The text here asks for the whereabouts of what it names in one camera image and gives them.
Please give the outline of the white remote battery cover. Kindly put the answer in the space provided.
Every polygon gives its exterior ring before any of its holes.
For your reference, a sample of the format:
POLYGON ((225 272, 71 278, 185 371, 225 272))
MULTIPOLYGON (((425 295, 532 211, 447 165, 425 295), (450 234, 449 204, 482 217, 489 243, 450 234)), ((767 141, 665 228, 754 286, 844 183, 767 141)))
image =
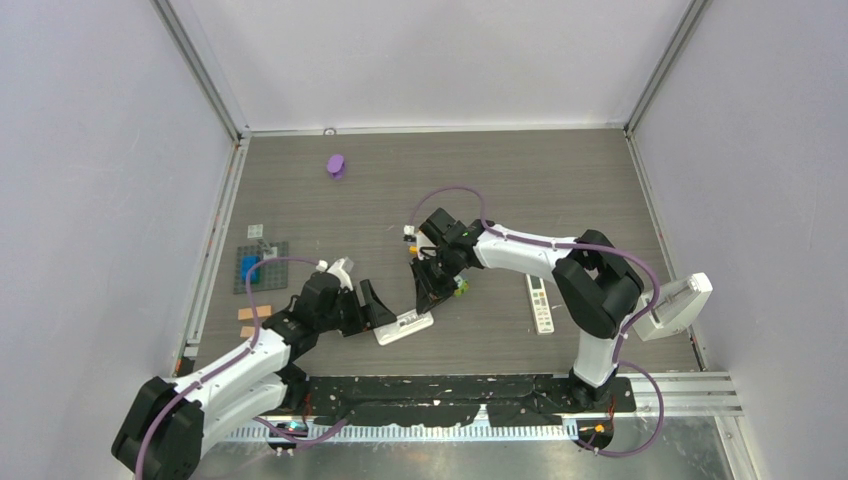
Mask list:
POLYGON ((426 315, 422 316, 418 314, 399 316, 397 319, 399 328, 412 328, 419 324, 425 324, 427 321, 428 317, 426 315))

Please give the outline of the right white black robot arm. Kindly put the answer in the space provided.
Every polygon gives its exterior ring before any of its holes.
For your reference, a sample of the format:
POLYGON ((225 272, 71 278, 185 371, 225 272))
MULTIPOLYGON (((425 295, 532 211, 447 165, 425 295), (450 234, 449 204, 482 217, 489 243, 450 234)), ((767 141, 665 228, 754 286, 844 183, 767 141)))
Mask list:
POLYGON ((404 239, 415 249, 410 267, 420 314, 453 296, 463 272, 472 268, 509 270, 554 284, 580 330, 567 397, 589 411, 610 398, 617 337, 644 284, 604 234, 587 230, 579 237, 556 238, 491 220, 466 225, 439 208, 420 226, 405 226, 404 239))

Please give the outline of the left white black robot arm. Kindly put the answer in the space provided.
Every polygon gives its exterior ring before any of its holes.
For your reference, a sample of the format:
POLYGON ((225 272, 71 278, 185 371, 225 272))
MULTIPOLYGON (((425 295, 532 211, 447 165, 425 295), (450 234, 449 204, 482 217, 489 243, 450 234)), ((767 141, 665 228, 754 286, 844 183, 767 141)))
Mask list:
POLYGON ((145 382, 111 454, 138 479, 187 479, 236 428, 267 411, 293 414, 305 405, 308 382, 294 362, 321 334, 357 335, 395 320, 370 281, 353 286, 343 271, 315 273, 288 308, 239 347, 190 375, 145 382))

